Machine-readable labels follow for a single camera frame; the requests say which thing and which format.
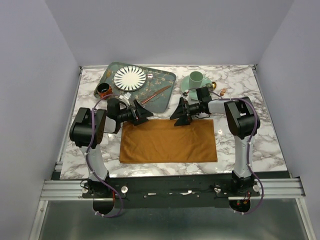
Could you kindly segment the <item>orange-brown cloth napkin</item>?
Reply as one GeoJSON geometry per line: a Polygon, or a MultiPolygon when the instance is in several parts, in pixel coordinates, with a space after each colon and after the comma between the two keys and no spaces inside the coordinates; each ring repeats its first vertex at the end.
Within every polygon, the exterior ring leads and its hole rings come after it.
{"type": "Polygon", "coordinates": [[[173,120],[152,119],[122,127],[119,161],[122,164],[216,163],[214,121],[193,120],[174,126],[173,120]]]}

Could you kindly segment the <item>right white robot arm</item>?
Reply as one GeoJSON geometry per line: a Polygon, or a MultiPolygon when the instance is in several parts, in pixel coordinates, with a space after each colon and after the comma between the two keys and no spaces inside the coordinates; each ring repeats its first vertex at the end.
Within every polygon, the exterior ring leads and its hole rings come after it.
{"type": "Polygon", "coordinates": [[[207,87],[197,88],[198,103],[190,104],[181,97],[178,106],[170,116],[175,126],[190,125],[193,116],[205,113],[224,114],[228,129],[234,136],[235,164],[231,173],[230,191],[241,196],[254,185],[252,169],[253,143],[261,122],[249,97],[212,99],[207,87]]]}

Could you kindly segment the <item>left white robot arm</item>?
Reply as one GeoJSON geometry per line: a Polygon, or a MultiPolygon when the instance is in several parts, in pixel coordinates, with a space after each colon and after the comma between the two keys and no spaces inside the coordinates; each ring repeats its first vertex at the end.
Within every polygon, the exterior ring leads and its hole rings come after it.
{"type": "Polygon", "coordinates": [[[96,181],[93,191],[101,198],[107,197],[111,185],[105,180],[109,171],[104,165],[101,142],[104,134],[117,134],[122,123],[137,126],[146,123],[154,114],[137,100],[133,106],[121,108],[117,98],[107,100],[106,109],[79,108],[69,130],[69,138],[80,148],[88,168],[89,179],[96,181]]]}

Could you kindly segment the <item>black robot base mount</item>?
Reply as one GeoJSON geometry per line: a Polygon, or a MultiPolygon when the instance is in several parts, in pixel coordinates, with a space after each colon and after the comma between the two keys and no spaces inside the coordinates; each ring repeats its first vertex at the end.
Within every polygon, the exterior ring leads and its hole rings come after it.
{"type": "Polygon", "coordinates": [[[107,209],[156,209],[233,207],[247,212],[250,200],[260,196],[253,177],[236,180],[232,174],[181,176],[114,177],[105,183],[85,180],[82,197],[93,199],[93,208],[104,213],[107,209]]]}

